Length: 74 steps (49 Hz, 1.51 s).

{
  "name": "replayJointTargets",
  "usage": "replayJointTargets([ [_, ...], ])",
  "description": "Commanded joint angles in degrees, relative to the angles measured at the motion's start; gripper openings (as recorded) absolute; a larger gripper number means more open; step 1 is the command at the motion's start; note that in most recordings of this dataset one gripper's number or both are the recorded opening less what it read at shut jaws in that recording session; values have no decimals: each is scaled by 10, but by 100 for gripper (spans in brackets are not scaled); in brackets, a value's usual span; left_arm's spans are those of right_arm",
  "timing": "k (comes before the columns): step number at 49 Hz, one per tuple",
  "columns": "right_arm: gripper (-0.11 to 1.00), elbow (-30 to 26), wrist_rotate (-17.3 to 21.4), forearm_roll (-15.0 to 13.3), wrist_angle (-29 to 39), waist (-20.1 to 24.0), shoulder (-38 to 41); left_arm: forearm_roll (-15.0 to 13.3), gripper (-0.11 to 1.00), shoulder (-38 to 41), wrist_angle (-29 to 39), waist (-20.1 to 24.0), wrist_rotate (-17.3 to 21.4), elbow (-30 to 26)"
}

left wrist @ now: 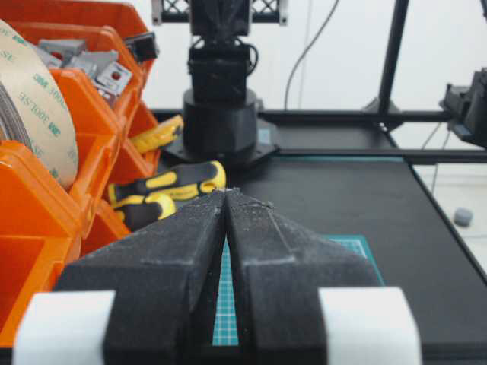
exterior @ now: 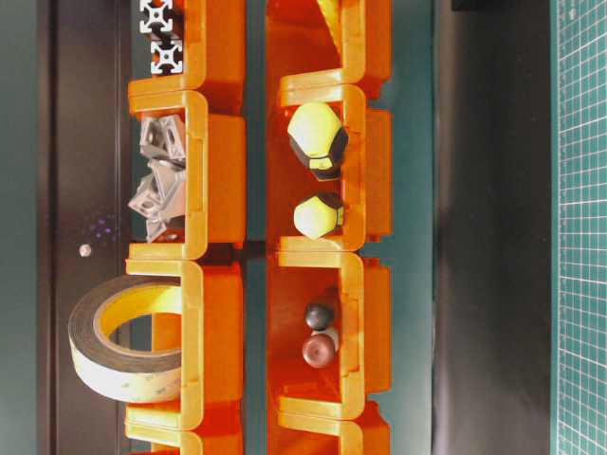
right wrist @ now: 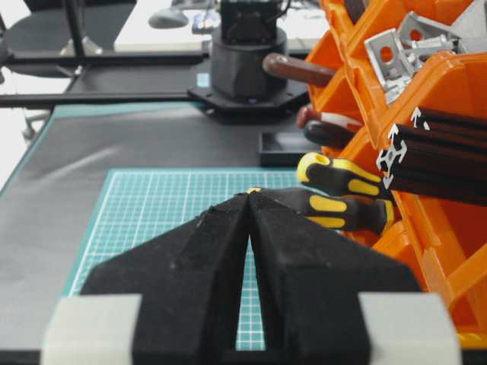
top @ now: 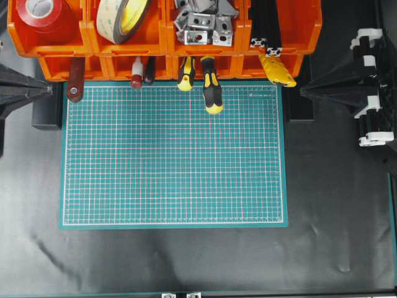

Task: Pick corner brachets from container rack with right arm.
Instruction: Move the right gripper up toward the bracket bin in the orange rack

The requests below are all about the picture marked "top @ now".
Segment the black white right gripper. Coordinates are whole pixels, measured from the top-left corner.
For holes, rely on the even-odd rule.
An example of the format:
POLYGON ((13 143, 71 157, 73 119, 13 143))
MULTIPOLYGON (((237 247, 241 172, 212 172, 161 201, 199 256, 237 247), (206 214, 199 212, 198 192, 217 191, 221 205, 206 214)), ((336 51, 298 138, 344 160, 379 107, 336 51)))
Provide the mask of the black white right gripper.
POLYGON ((381 72, 382 29, 359 29, 350 49, 364 74, 358 83, 359 106, 352 115, 358 123, 360 147, 383 146, 395 140, 391 82, 381 72))

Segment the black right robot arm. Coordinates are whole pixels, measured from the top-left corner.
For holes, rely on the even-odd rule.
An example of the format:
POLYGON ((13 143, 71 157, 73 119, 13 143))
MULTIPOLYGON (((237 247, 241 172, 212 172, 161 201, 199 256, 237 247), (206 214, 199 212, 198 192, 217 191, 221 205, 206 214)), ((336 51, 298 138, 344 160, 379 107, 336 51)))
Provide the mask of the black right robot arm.
POLYGON ((386 28, 390 10, 375 1, 374 28, 351 40, 351 62, 310 82, 300 94, 345 106, 357 123, 358 144, 396 175, 396 43, 386 28))

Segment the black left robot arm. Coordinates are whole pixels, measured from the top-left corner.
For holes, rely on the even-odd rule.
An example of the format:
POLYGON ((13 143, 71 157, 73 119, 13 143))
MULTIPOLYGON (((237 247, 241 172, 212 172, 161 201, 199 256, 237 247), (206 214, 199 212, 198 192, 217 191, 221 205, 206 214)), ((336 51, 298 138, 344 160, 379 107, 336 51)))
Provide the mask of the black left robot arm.
POLYGON ((1 64, 1 156, 4 153, 6 118, 13 111, 54 95, 53 87, 1 64))

